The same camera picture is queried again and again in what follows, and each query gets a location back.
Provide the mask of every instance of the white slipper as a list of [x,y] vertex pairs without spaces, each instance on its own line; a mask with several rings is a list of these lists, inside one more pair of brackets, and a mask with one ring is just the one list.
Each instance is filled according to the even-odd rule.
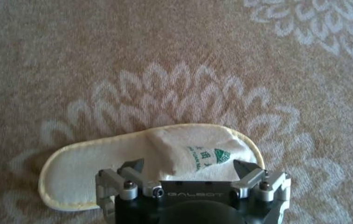
[[56,210],[81,211],[96,205],[94,175],[144,158],[142,174],[152,180],[234,181],[233,160],[265,168],[252,140],[210,124],[181,124],[76,143],[49,157],[39,176],[39,194]]

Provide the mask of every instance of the beige carpet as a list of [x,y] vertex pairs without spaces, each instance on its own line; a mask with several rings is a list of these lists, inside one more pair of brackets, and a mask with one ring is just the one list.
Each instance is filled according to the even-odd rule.
[[353,223],[353,0],[0,0],[0,223],[101,222],[41,203],[47,157],[193,122],[292,174],[286,223]]

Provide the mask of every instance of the floral carpet pattern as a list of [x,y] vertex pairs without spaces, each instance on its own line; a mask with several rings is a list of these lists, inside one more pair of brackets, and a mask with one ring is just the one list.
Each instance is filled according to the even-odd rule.
[[353,0],[0,1],[0,223],[104,223],[43,204],[47,158],[181,123],[290,173],[285,223],[353,223]]

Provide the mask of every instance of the bolt head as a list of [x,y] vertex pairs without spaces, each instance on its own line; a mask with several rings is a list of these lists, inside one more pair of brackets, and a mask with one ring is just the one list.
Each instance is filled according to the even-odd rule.
[[153,190],[153,197],[154,198],[160,198],[160,197],[162,197],[164,196],[164,190],[162,190],[162,188],[156,188],[154,190]]
[[124,182],[124,188],[130,189],[133,187],[133,182],[132,181],[125,181]]
[[270,184],[266,182],[266,181],[262,181],[260,184],[258,184],[258,188],[261,190],[268,190],[270,188]]

